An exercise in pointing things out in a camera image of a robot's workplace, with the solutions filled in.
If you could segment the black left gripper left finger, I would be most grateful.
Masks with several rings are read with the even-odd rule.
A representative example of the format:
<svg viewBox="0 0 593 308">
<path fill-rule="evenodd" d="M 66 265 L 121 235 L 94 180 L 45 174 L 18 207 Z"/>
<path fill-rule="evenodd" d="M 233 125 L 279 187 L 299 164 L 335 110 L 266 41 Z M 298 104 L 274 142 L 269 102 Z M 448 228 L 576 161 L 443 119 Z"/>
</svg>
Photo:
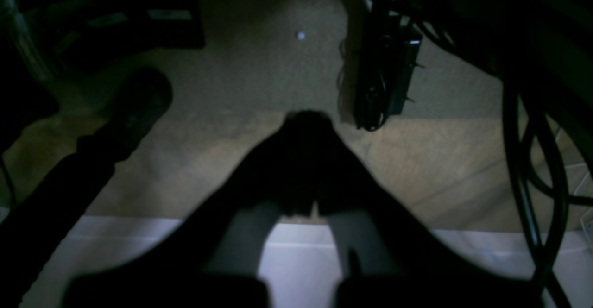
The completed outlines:
<svg viewBox="0 0 593 308">
<path fill-rule="evenodd" d="M 67 308 L 267 308 L 265 241 L 314 202 L 320 112 L 292 112 L 162 242 L 122 266 L 78 277 Z"/>
</svg>

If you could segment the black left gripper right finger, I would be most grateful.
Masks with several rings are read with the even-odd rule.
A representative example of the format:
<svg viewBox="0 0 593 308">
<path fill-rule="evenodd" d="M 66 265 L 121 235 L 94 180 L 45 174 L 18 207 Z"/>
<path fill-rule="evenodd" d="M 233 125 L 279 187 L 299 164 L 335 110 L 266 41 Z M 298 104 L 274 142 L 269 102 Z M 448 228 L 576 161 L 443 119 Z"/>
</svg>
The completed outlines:
<svg viewBox="0 0 593 308">
<path fill-rule="evenodd" d="M 345 268 L 335 307 L 542 307 L 528 281 L 485 270 L 436 238 L 380 186 L 326 114 L 307 112 L 306 127 L 320 157 L 319 211 Z"/>
</svg>

